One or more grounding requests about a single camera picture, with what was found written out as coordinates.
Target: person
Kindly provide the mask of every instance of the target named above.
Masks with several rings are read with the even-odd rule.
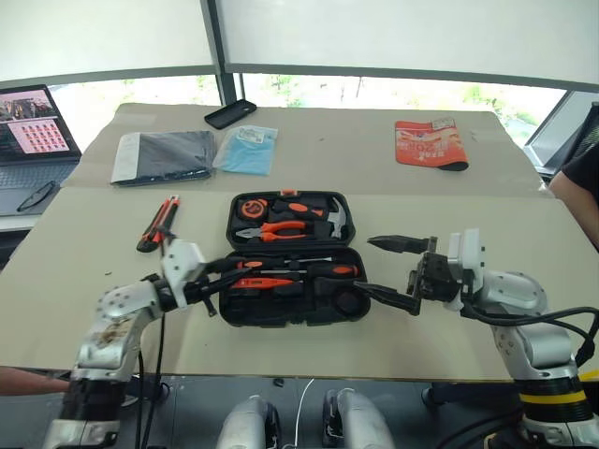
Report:
[[[599,251],[599,141],[562,167],[549,189]]]
[[[23,371],[0,367],[0,396],[47,395],[65,393],[68,382]]]

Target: tool kit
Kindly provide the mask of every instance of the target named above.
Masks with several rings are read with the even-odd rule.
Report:
[[[309,326],[357,321],[370,300],[362,260],[348,244],[356,234],[345,197],[336,192],[256,192],[236,196],[226,237],[233,268],[252,268],[220,293],[234,326]]]

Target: tool case lid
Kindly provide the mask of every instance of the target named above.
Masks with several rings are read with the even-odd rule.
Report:
[[[310,237],[307,239],[278,239],[275,241],[260,241],[259,239],[244,239],[238,237],[236,233],[244,228],[248,227],[260,227],[263,223],[268,221],[268,216],[264,222],[251,223],[239,218],[237,210],[240,203],[251,200],[264,198],[267,201],[273,201],[280,199],[287,202],[318,202],[324,201],[327,204],[328,210],[337,212],[334,207],[332,198],[337,199],[345,211],[345,224],[342,226],[341,232],[342,237],[340,239],[329,237],[325,239]],[[293,217],[291,212],[279,212],[279,221],[309,221],[308,219],[301,219]],[[326,219],[320,223],[329,224],[330,232],[332,232],[332,224]],[[325,228],[324,224],[320,224],[319,227]],[[226,239],[229,241],[231,246],[239,252],[266,252],[266,253],[278,253],[278,252],[292,252],[294,249],[306,250],[309,248],[314,249],[326,249],[326,248],[338,248],[348,246],[351,240],[356,235],[356,228],[352,219],[352,214],[347,204],[345,196],[338,192],[324,192],[324,191],[270,191],[270,192],[251,192],[239,194],[231,201],[229,210],[227,225],[226,225]]]

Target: red package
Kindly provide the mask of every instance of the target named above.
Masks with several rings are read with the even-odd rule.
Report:
[[[401,164],[442,170],[468,168],[458,128],[450,117],[428,123],[395,122],[395,159]]]

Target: black smartphone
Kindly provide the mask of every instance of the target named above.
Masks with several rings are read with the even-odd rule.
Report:
[[[234,122],[241,120],[248,114],[256,110],[256,105],[247,100],[237,100],[222,109],[218,109],[212,114],[204,117],[207,124],[214,126],[216,129],[223,129]]]

